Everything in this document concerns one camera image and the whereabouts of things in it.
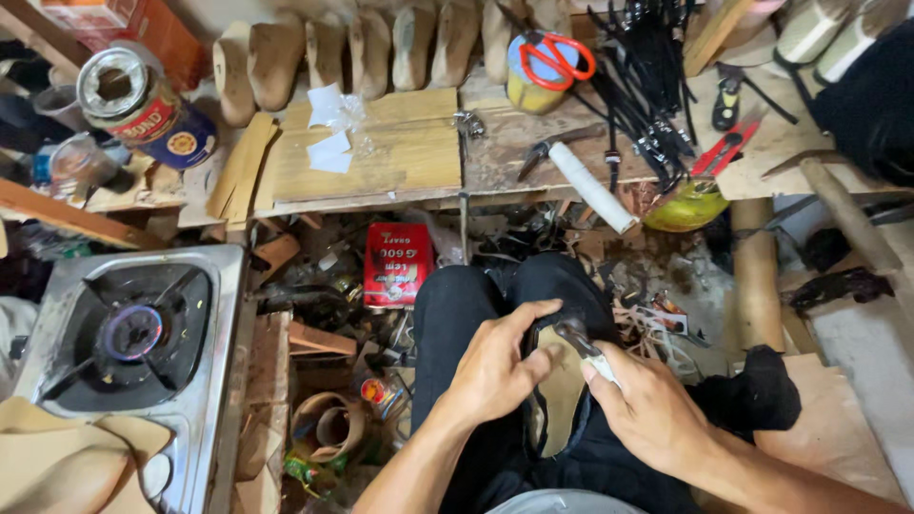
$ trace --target hand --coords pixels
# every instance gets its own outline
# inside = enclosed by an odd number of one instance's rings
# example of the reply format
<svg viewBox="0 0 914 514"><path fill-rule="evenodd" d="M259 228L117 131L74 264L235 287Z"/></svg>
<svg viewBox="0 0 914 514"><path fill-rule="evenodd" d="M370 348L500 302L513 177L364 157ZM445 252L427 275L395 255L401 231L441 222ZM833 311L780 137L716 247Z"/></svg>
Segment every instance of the hand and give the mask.
<svg viewBox="0 0 914 514"><path fill-rule="evenodd" d="M717 429L664 363L631 356L610 343L596 346L622 389L588 362L581 363L581 371L612 431L648 466L688 481L688 474L718 449Z"/></svg>
<svg viewBox="0 0 914 514"><path fill-rule="evenodd" d="M562 349L537 348L521 359L521 340L537 318L561 307L561 300L527 302L512 314L479 326L457 365L451 387L439 398L439 404L453 412L452 419L475 427L520 405L534 386L549 375Z"/></svg>

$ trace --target shoe insole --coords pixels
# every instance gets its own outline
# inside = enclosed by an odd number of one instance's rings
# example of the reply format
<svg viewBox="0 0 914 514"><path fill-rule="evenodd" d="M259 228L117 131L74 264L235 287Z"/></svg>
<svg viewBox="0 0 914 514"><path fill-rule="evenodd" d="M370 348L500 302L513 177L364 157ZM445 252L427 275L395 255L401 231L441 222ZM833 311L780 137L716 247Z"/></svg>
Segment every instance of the shoe insole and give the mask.
<svg viewBox="0 0 914 514"><path fill-rule="evenodd" d="M546 401L546 443L540 456L558 454L568 445L574 427L574 413L584 390L584 376L580 372L580 356L550 325L539 331L537 346L559 344L565 349L561 360L549 377L537 385L539 394Z"/></svg>

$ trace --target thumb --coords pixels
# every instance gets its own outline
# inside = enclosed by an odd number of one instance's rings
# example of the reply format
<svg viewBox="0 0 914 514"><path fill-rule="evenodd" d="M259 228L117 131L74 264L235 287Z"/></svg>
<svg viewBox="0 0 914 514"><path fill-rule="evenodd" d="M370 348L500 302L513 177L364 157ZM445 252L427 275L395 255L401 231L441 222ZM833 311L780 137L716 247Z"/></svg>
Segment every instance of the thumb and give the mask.
<svg viewBox="0 0 914 514"><path fill-rule="evenodd" d="M534 386L546 379L552 368L561 360L564 348L553 344L537 348L526 359L517 363L515 379L521 381L524 390L532 391Z"/></svg>
<svg viewBox="0 0 914 514"><path fill-rule="evenodd" d="M613 420L625 419L632 417L632 411L625 398L622 397L622 390L615 383L606 380L599 374L596 368L586 360L580 362L580 372L584 375L590 387L590 394L600 403L603 412L606 413L606 419L612 423Z"/></svg>

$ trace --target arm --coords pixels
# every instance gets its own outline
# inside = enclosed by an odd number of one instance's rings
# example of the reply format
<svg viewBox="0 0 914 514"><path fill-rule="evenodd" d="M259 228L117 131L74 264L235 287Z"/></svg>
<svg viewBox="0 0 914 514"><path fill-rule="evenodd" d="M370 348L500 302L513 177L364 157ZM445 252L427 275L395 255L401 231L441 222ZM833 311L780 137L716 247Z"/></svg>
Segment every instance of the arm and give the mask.
<svg viewBox="0 0 914 514"><path fill-rule="evenodd" d="M583 364L590 392L622 444L648 466L760 512L909 512L784 463L711 426L663 363L602 344L619 386Z"/></svg>
<svg viewBox="0 0 914 514"><path fill-rule="evenodd" d="M559 347L538 348L521 359L524 332L559 300L529 302L510 316L483 323L457 366L451 387L429 417L353 507L354 514L437 512L457 458L480 423L517 408L552 370Z"/></svg>

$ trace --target yellow container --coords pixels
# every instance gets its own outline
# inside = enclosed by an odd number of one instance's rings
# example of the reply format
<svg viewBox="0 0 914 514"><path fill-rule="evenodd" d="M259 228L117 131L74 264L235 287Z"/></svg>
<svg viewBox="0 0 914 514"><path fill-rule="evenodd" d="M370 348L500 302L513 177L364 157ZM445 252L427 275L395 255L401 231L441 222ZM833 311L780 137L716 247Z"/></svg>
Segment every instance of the yellow container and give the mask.
<svg viewBox="0 0 914 514"><path fill-rule="evenodd" d="M527 77L520 61L520 46L523 43L526 43L526 39L523 36L518 36L514 38L514 41L511 41L511 46L508 47L508 100L518 111L528 114L545 114L558 107L565 97L565 92L542 88ZM576 49L562 43L557 43L556 48L572 67L578 65L580 54ZM543 52L546 56L552 55L551 51L543 43L537 45L537 50ZM564 80L555 70L536 57L528 56L527 58L529 59L530 69L538 77L556 83Z"/></svg>
<svg viewBox="0 0 914 514"><path fill-rule="evenodd" d="M688 232L704 227L729 205L716 183L693 180L680 184L666 203L648 213L644 225L666 232Z"/></svg>

